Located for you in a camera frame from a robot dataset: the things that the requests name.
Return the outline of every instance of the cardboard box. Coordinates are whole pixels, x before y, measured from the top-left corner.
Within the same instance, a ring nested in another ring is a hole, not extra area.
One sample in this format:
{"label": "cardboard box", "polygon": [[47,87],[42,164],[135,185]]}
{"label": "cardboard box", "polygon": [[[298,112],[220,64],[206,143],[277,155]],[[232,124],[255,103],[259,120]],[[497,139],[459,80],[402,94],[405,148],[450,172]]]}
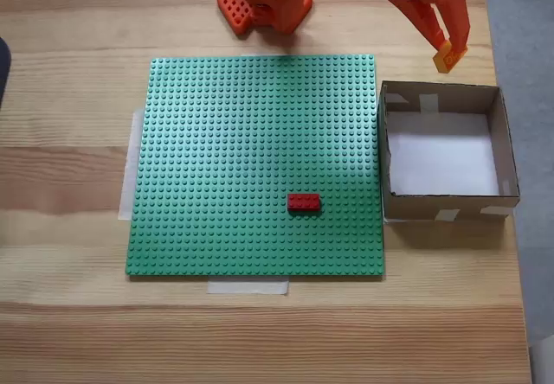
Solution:
{"label": "cardboard box", "polygon": [[498,87],[384,81],[378,114],[387,219],[497,220],[518,204]]}

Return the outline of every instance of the black object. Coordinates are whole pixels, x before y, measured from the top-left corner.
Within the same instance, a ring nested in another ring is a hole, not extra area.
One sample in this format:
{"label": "black object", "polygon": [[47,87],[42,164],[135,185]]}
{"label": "black object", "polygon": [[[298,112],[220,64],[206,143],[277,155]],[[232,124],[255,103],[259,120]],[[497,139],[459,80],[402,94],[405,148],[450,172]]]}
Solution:
{"label": "black object", "polygon": [[10,73],[11,54],[8,44],[0,38],[0,105],[2,104],[3,91],[8,82],[8,74]]}

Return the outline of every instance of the white tape strip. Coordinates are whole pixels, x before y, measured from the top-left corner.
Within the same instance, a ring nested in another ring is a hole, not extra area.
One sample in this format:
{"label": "white tape strip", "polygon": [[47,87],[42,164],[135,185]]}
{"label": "white tape strip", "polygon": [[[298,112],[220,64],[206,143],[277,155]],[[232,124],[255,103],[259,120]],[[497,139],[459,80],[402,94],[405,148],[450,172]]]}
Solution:
{"label": "white tape strip", "polygon": [[495,214],[495,215],[511,215],[512,208],[510,207],[484,207],[481,209],[482,214]]}
{"label": "white tape strip", "polygon": [[212,276],[208,293],[286,295],[287,276]]}
{"label": "white tape strip", "polygon": [[435,221],[454,221],[459,212],[459,209],[441,209],[436,213]]}
{"label": "white tape strip", "polygon": [[510,189],[510,181],[507,179],[502,181],[502,195],[510,196],[512,194],[512,190]]}
{"label": "white tape strip", "polygon": [[439,112],[439,95],[438,94],[420,94],[419,108],[422,113],[438,113]]}
{"label": "white tape strip", "polygon": [[121,198],[119,199],[119,220],[130,221],[132,217],[132,205],[134,203],[137,170],[139,168],[140,138],[142,136],[142,122],[144,119],[145,109],[139,109],[132,114],[125,174],[123,175],[123,186],[121,188]]}
{"label": "white tape strip", "polygon": [[387,93],[384,101],[387,103],[408,103],[408,101],[398,93]]}

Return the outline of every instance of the orange robotic gripper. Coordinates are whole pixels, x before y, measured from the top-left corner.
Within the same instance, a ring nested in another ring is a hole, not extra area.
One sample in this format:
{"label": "orange robotic gripper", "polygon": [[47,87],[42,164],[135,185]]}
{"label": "orange robotic gripper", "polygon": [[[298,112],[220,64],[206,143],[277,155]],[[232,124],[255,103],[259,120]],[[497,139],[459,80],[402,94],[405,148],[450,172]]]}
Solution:
{"label": "orange robotic gripper", "polygon": [[[467,51],[469,18],[466,0],[389,0],[437,50],[433,57],[440,73],[448,73]],[[217,0],[236,34],[257,25],[291,34],[312,7],[312,0]],[[436,18],[435,5],[446,25],[447,40]]]}

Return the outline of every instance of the white paper lining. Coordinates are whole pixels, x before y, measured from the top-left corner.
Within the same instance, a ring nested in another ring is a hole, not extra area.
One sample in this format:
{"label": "white paper lining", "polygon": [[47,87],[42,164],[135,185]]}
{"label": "white paper lining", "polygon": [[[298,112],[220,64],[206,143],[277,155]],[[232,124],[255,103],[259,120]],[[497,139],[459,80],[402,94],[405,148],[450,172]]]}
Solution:
{"label": "white paper lining", "polygon": [[499,194],[485,115],[389,112],[387,126],[398,195]]}

